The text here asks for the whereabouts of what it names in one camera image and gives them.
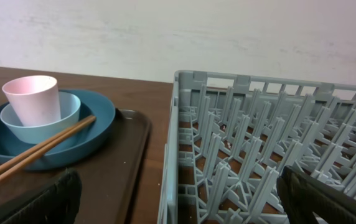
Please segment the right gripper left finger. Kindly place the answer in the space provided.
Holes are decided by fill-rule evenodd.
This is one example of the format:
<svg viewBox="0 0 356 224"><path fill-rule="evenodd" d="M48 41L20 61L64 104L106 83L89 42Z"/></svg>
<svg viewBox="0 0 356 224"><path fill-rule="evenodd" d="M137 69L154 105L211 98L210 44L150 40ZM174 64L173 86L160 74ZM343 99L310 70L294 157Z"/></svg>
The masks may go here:
<svg viewBox="0 0 356 224"><path fill-rule="evenodd" d="M67 169L46 184L0 205L0 223L74 223L81 194L78 172Z"/></svg>

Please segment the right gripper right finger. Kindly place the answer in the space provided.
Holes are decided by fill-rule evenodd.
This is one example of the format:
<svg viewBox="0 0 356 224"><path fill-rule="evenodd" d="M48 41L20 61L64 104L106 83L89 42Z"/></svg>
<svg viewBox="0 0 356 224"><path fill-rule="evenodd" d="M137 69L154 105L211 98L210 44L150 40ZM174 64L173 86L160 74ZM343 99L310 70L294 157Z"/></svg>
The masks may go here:
<svg viewBox="0 0 356 224"><path fill-rule="evenodd" d="M291 166L284 167L276 187L291 224L316 224L315 215L329 224L356 224L355 199Z"/></svg>

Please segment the wooden chopstick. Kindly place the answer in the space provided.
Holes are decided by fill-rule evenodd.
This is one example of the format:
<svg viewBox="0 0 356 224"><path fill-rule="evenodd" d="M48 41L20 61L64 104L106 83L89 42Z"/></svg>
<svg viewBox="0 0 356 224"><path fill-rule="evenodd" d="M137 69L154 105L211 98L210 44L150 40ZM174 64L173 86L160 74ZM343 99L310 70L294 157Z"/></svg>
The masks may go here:
<svg viewBox="0 0 356 224"><path fill-rule="evenodd" d="M46 150L51 150L53 147L61 143L62 141L66 140L67 138L73 136L77 132L81 131L83 128L87 127L89 124L94 122L96 120L96 117L93 115L89 115L83 120L79 121L77 124L74 124L73 126L59 132L58 134L52 136L51 138L31 147L30 149L22 152L18 156L10 159L9 161L5 162L4 164L0 165L0 174L7 170L8 168L11 168L18 162L23 161L24 159L28 158L31 155L34 155L37 151L40 151L41 149L46 149Z"/></svg>
<svg viewBox="0 0 356 224"><path fill-rule="evenodd" d="M2 172L0 174L0 182L2 182L4 179L14 175L16 172L22 170L26 166L32 164L35 160L37 160L40 157L42 157L46 152L48 152L48 150L41 149L40 151L37 151L34 155L31 155L28 158L24 159L23 161L18 162L17 164L12 166L11 168L8 168L7 170L5 170L4 172Z"/></svg>

